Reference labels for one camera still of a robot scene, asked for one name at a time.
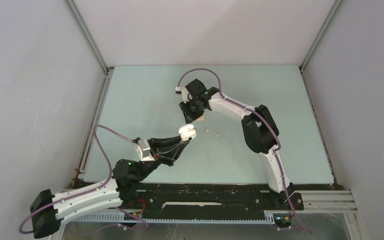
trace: robotic arm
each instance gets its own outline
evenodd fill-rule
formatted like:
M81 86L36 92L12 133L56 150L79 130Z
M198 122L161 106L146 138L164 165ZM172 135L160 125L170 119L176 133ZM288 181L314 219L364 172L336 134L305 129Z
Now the robotic arm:
M179 135L175 137L137 138L133 142L140 161L120 159L112 169L110 179L68 192L52 194L50 189L40 192L30 212L33 214L46 205L50 206L31 217L34 238L49 236L58 231L61 225L80 216L102 209L133 205L138 199L135 186L161 164L173 166L196 135L194 126L187 124L179 129Z
M280 162L282 167L280 169L274 156L274 150L278 147L276 139L265 124L258 126L261 120L254 113L247 110L252 109L261 115L278 136L279 130L266 106L253 107L245 105L223 96L219 89L215 87L207 89L198 79L191 81L185 87L177 86L176 93L182 95L183 101L179 103L179 106L187 124L200 118L205 110L220 112L235 121L241 122L246 145L251 151L257 153L266 165L269 187L276 193L284 191L282 175L286 187L290 185L291 181L285 174L282 162Z

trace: light blue tabletop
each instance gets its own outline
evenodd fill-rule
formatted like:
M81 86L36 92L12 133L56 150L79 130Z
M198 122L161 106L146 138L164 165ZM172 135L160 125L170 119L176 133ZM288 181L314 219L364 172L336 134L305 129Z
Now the light blue tabletop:
M280 156L286 174L295 184L334 182L313 111L296 65L223 66L118 66L114 69L99 123L129 138L168 138L185 124L175 86L182 74L204 67L221 78L223 92L247 105L266 105L279 129ZM201 80L218 87L209 72L190 73L182 82ZM161 165L144 182L149 183L267 183L265 165L244 141L242 126L218 112L206 111L194 122L197 137L175 165ZM139 160L135 145L103 129L99 139L111 164L119 159ZM94 142L84 180L97 182L108 175L105 159Z

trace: metal corner post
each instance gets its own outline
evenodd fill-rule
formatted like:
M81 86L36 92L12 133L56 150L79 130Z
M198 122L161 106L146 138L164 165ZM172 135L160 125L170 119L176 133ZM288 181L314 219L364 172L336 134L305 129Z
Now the metal corner post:
M329 26L331 25L333 19L335 18L336 14L338 13L338 10L339 10L339 8L343 2L344 2L344 0L335 0L335 2L333 3L332 8L330 8L330 11L326 16L326 19L324 20L323 24L321 25L320 30L317 33L317 36L315 37L313 43L311 44L310 49L308 50L307 54L305 55L301 66L299 66L299 69L301 70L301 72L303 72L306 69L307 65L309 64L310 59L312 58L314 52L316 51L317 47L319 46L319 43L322 40L323 36L325 36L326 31L328 30Z
M83 35L84 39L87 42L87 45L89 46L90 50L92 51L93 55L95 56L96 60L98 61L100 67L102 68L102 71L106 74L108 72L108 66L104 61L104 58L101 55L101 52L98 49L97 44L95 43L94 39L92 38L91 32L89 31L88 27L86 26L85 21L83 20L82 15L80 14L79 9L76 6L76 3L74 0L64 0L68 10L71 12L71 15L73 16L75 22L77 23L78 28L80 29L81 34Z

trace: metal frame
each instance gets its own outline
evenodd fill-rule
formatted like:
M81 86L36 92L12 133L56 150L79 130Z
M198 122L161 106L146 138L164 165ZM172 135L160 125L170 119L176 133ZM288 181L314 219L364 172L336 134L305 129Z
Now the metal frame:
M94 54L95 58L97 59L99 65L102 68L102 71L106 74L104 80L102 81L102 85L100 88L100 93L98 96L98 99L96 101L94 112L92 119L90 121L89 129L86 135L86 138L84 140L84 148L83 151L80 154L79 161L78 161L78 168L76 169L75 178L73 180L81 180L84 177L84 173L86 172L87 162L89 153L92 146L92 129L93 126L98 123L99 118L101 116L101 112L104 106L105 98L109 89L111 77L114 72L114 68L110 69L108 68L107 64L105 63L95 41L92 38L91 33L89 32L84 19L82 18L79 9L77 8L74 0L64 0L67 8L71 12L75 22L77 23L82 35L84 36L85 41L87 42L88 46L90 47L92 53ZM319 121L316 115L316 111L314 109L314 105L312 102L311 94L309 92L308 86L306 84L305 79L305 69L309 64L309 61L311 60L312 56L314 55L314 52L316 51L317 47L320 44L320 41L326 34L327 30L329 29L329 26L331 25L335 15L338 13L340 6L342 5L343 0L335 0L334 4L332 5L328 15L326 16L326 19L324 20L316 38L314 39L310 49L308 50L301 66L299 67L301 70L302 80L305 86L305 90L308 95L309 102L311 104L314 118L316 120L316 124L320 133L320 137L323 142L323 146L327 155L327 158L329 160L332 173L334 175L334 179L337 183L339 183L338 176L335 174L336 169L335 166L332 164L331 159L329 157L329 152L327 149L327 146L325 144L325 139L322 135L322 131L320 129ZM304 203L304 210L297 211L299 213L342 213L345 218L345 222L348 228L348 232L350 235L351 240L366 240L367 236L364 231L364 227L362 225L360 216L357 211L357 206L354 202L354 198L352 196L351 191L349 190L297 190L297 192L301 193L302 195L302 201ZM265 211L266 214L272 215L272 214L279 214L279 213L287 213L286 211ZM56 233L54 233L52 236L48 237L48 240L61 240L64 233L64 227L62 226L60 230Z

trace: white wall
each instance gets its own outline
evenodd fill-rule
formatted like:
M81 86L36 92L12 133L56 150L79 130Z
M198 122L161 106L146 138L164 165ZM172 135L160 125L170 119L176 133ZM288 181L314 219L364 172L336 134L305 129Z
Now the white wall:
M339 179L383 240L384 1L344 1L305 74Z
M0 240L69 183L102 76L64 1L0 0Z
M334 0L76 0L108 66L301 64Z

